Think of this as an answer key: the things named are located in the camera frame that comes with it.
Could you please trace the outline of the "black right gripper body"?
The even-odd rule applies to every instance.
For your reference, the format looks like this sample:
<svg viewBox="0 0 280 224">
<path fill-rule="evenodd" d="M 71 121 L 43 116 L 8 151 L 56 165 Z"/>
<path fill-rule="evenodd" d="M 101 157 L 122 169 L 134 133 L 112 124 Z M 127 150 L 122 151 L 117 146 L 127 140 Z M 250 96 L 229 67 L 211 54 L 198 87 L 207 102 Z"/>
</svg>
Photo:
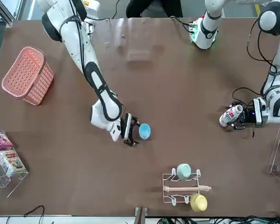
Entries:
<svg viewBox="0 0 280 224">
<path fill-rule="evenodd" d="M 133 129 L 136 125 L 136 119 L 135 117 L 131 116 L 131 123 L 130 123 L 130 129 L 129 129 L 129 140 L 133 141 Z"/>
</svg>

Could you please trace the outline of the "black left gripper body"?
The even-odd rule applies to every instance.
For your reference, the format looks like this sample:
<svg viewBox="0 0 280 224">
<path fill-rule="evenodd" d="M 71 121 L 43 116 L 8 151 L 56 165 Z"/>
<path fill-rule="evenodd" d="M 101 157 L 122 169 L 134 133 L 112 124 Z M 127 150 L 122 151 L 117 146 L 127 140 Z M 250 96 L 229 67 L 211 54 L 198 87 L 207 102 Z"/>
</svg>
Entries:
<svg viewBox="0 0 280 224">
<path fill-rule="evenodd" d="M 252 106 L 244 107 L 243 108 L 243 115 L 241 119 L 241 123 L 251 123 L 256 124 L 256 113 L 255 109 Z"/>
</svg>

